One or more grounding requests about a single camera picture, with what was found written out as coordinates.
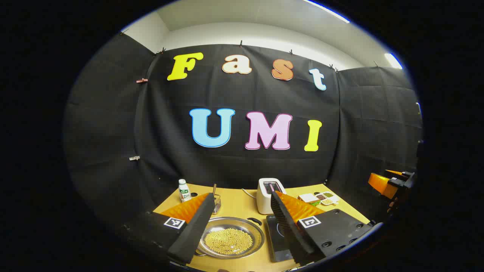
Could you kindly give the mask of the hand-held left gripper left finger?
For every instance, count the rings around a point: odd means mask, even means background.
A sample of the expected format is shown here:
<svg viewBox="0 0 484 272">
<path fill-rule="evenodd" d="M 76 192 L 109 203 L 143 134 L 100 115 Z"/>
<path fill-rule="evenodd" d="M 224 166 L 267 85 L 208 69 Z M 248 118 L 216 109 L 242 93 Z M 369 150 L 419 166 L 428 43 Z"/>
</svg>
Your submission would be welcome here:
<svg viewBox="0 0 484 272">
<path fill-rule="evenodd" d="M 215 207 L 214 194 L 204 193 L 162 213 L 145 212 L 119 227 L 136 250 L 162 264 L 189 264 Z"/>
</svg>

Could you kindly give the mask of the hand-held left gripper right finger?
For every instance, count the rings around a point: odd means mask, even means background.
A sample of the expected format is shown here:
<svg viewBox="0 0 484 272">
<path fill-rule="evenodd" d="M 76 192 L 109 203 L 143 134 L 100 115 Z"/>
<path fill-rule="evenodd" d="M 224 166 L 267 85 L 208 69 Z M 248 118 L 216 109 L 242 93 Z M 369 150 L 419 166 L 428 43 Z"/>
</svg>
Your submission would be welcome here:
<svg viewBox="0 0 484 272">
<path fill-rule="evenodd" d="M 294 261 L 303 266 L 337 258 L 375 232 L 375 224 L 341 209 L 323 211 L 280 191 L 272 192 L 271 208 Z"/>
</svg>

